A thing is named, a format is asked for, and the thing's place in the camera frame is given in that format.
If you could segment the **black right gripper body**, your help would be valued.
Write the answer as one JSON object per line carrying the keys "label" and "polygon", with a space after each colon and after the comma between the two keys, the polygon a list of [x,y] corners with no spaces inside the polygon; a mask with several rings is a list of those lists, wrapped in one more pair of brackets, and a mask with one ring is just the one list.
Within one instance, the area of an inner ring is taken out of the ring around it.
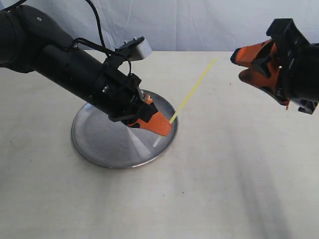
{"label": "black right gripper body", "polygon": [[319,104],[319,45],[310,43],[291,18],[274,19],[266,35],[277,50],[262,59],[280,65],[284,96],[299,106],[299,112],[313,114]]}

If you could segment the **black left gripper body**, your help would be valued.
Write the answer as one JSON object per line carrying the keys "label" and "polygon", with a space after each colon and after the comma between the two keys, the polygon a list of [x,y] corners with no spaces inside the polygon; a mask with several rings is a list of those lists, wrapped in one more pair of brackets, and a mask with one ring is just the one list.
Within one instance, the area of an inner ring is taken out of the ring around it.
{"label": "black left gripper body", "polygon": [[144,94],[139,88],[141,79],[137,75],[126,75],[119,70],[124,61],[123,57],[111,56],[101,63],[88,56],[85,61],[88,86],[84,100],[106,113],[114,122],[134,123],[137,119],[148,122],[156,113],[156,106],[144,101]]}

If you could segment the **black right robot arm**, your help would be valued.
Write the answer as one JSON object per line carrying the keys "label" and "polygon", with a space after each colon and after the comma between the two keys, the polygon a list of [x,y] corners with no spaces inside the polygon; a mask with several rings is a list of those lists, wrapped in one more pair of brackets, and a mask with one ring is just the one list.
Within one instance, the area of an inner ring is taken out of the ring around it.
{"label": "black right robot arm", "polygon": [[311,44],[293,19],[276,18],[268,28],[269,40],[237,48],[230,61],[245,67],[238,75],[249,84],[288,107],[313,114],[319,105],[319,45]]}

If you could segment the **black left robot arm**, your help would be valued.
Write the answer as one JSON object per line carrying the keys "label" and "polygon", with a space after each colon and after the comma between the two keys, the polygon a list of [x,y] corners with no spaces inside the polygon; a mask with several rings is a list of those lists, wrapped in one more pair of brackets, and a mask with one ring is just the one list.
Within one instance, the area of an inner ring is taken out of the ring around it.
{"label": "black left robot arm", "polygon": [[0,12],[0,65],[19,73],[37,72],[101,110],[113,122],[167,136],[169,120],[152,97],[140,89],[141,79],[123,73],[124,63],[152,53],[144,37],[115,50],[84,38],[73,38],[46,13],[28,5]]}

